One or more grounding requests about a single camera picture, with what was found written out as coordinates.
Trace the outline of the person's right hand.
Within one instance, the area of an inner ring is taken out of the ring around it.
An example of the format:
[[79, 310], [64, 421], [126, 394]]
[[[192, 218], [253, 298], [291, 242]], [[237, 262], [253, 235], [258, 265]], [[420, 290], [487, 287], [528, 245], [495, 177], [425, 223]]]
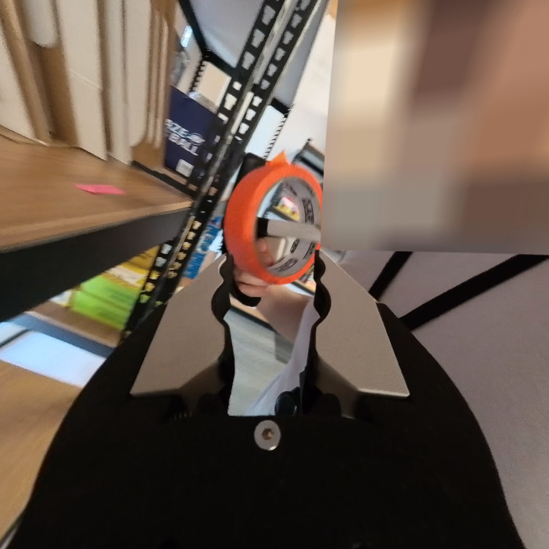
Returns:
[[[257, 256], [263, 267], [271, 267], [274, 263], [270, 244], [267, 239], [261, 238], [255, 243]], [[252, 275], [248, 270], [241, 268], [240, 264], [235, 264], [233, 269], [234, 282], [237, 289], [250, 298], [262, 298], [271, 292], [271, 285]]]

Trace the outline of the pink sticky note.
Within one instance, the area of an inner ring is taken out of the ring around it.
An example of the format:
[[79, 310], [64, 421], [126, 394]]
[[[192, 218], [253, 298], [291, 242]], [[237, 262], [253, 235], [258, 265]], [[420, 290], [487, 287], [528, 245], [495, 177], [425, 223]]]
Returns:
[[126, 194], [123, 189], [108, 184], [76, 184], [74, 186], [92, 195], [123, 196]]

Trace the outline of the dark blue box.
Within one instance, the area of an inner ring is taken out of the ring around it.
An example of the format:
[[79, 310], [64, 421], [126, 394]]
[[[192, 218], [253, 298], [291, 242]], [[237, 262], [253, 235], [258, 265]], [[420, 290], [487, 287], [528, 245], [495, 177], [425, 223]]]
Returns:
[[216, 104], [198, 91], [188, 94], [171, 87], [165, 121], [164, 166], [188, 178], [216, 119]]

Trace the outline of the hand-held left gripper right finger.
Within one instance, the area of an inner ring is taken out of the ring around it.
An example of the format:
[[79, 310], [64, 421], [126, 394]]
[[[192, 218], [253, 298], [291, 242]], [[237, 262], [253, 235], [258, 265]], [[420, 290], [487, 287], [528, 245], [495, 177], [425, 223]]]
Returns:
[[325, 252], [316, 251], [318, 318], [301, 374], [301, 413], [359, 417], [365, 399], [406, 400], [403, 376], [378, 303]]

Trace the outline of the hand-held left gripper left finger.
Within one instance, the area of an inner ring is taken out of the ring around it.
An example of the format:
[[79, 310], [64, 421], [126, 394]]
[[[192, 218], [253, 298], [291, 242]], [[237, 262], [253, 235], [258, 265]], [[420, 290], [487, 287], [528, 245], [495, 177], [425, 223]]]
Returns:
[[233, 261], [219, 256], [169, 299], [131, 388], [134, 397], [176, 395], [198, 406], [216, 395], [228, 406], [235, 374], [230, 327]]

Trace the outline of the wooden shelf board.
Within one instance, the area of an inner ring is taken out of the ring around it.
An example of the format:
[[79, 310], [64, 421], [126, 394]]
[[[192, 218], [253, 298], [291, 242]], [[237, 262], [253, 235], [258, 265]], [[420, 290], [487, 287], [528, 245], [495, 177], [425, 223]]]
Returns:
[[[92, 195], [76, 184], [108, 184], [126, 194]], [[119, 161], [1, 136], [1, 252], [185, 211], [191, 204], [185, 194]]]

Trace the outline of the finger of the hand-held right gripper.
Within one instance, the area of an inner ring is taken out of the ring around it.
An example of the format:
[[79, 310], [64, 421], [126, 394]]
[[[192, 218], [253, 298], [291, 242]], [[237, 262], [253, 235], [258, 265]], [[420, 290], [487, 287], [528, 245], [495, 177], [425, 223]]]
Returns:
[[312, 223], [256, 218], [257, 238], [321, 240], [319, 226]]

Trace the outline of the orange tape roll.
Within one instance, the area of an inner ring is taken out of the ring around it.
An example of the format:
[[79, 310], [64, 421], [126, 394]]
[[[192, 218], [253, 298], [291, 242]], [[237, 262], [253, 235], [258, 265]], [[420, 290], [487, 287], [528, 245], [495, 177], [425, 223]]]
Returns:
[[230, 195], [223, 222], [224, 243], [235, 264], [270, 285], [293, 283], [312, 268], [320, 240], [277, 239], [289, 246], [280, 252], [271, 267], [263, 267], [255, 243], [256, 218], [272, 191], [282, 190], [298, 209], [300, 223], [312, 223], [321, 229], [322, 188], [305, 168], [291, 164], [283, 153], [267, 161], [262, 168], [240, 177]]

